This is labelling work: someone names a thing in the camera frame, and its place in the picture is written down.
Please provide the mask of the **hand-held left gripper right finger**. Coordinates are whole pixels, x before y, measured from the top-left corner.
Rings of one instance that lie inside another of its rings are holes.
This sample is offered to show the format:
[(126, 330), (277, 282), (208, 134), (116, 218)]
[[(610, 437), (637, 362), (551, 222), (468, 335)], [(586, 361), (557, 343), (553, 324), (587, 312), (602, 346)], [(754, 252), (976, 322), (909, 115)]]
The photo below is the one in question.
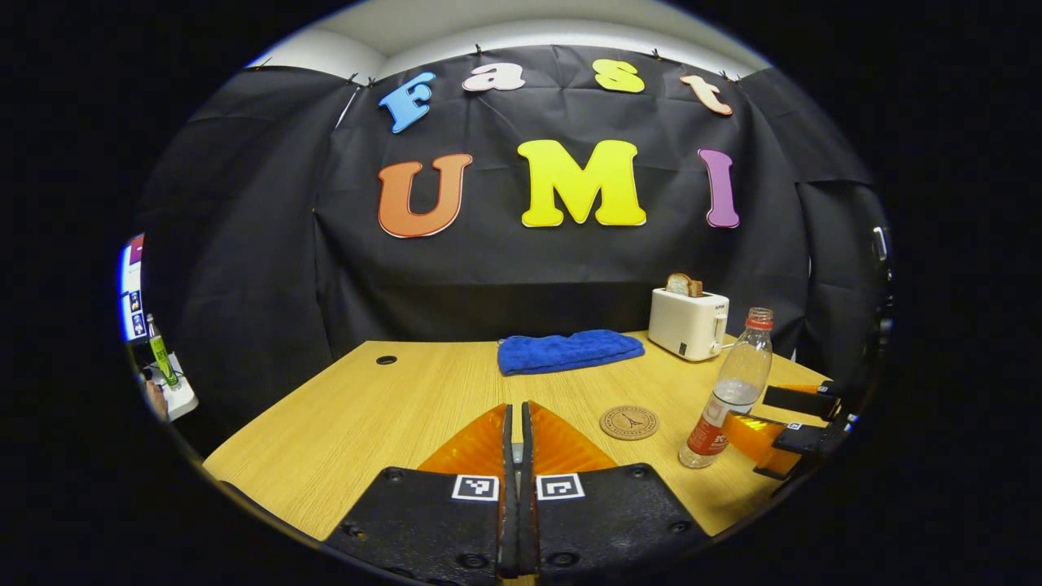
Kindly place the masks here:
[(648, 582), (711, 537), (647, 463), (621, 465), (523, 404), (521, 567), (539, 582)]

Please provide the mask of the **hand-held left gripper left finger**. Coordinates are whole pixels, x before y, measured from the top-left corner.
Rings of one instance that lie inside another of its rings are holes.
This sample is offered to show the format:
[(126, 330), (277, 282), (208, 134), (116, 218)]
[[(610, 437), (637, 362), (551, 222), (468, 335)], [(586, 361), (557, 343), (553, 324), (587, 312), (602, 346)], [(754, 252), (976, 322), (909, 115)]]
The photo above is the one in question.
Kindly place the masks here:
[(417, 582), (498, 582), (514, 571), (513, 409), (496, 405), (416, 470), (383, 468), (325, 542)]

